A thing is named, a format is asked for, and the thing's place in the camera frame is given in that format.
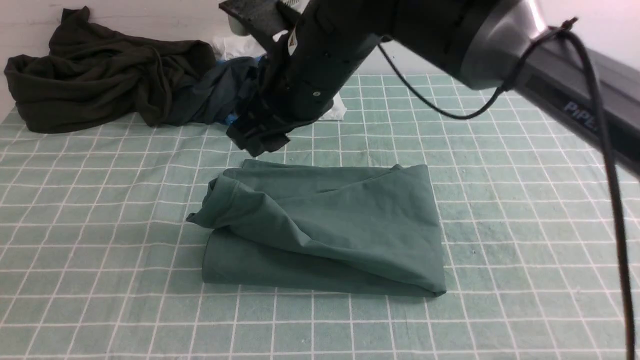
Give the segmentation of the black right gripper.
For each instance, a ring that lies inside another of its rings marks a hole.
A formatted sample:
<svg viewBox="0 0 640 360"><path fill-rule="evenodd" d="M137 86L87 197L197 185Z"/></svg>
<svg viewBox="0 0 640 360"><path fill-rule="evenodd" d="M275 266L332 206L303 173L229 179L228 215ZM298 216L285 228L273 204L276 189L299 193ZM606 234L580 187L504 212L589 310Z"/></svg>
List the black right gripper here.
<svg viewBox="0 0 640 360"><path fill-rule="evenodd" d="M288 132L313 123L383 36L397 0L310 0L260 63L257 94L226 135L256 158L281 150Z"/></svg>

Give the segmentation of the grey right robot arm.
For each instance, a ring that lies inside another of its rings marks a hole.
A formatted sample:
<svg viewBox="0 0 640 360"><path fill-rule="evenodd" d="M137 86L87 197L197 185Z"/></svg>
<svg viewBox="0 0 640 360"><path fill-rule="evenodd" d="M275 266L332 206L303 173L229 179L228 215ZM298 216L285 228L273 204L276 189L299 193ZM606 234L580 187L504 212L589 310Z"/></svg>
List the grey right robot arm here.
<svg viewBox="0 0 640 360"><path fill-rule="evenodd" d="M569 24L534 0L226 0L222 11L265 48L256 91L226 134L252 157L317 121L378 44L394 40L469 89L514 90L599 149L598 123Z"/></svg>

